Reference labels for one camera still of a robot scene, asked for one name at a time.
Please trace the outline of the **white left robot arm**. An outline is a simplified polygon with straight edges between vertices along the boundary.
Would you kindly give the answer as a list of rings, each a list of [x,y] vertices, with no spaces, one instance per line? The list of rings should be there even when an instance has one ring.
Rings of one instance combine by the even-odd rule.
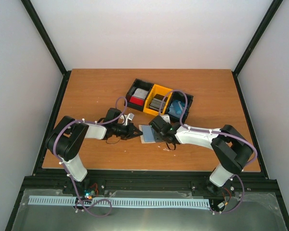
[[[105,117],[89,123],[64,116],[50,132],[45,146],[59,159],[67,176],[74,180],[74,189],[84,194],[90,190],[90,181],[86,179],[87,169],[84,167],[79,151],[84,139],[108,140],[112,136],[121,140],[129,140],[142,136],[133,123],[134,114],[124,115],[117,108],[110,108]]]

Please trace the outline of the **beige card holder wallet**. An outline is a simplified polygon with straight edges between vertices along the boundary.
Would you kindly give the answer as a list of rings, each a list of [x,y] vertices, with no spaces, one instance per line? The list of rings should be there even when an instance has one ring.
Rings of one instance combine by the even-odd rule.
[[[143,133],[140,136],[142,144],[163,142],[161,136],[150,125],[139,125],[139,130]]]

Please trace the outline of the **blue credit card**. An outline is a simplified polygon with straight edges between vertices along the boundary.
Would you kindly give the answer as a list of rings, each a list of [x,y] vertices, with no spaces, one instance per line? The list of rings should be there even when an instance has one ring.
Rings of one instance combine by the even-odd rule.
[[[155,142],[154,131],[150,125],[142,125],[143,140],[145,143]]]

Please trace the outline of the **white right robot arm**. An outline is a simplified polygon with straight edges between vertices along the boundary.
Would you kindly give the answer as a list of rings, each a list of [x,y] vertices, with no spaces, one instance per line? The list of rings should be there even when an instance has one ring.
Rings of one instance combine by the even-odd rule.
[[[231,125],[197,128],[181,121],[171,124],[166,116],[159,115],[149,125],[167,144],[192,144],[213,150],[219,165],[211,173],[209,181],[216,187],[224,186],[257,158],[255,147]]]

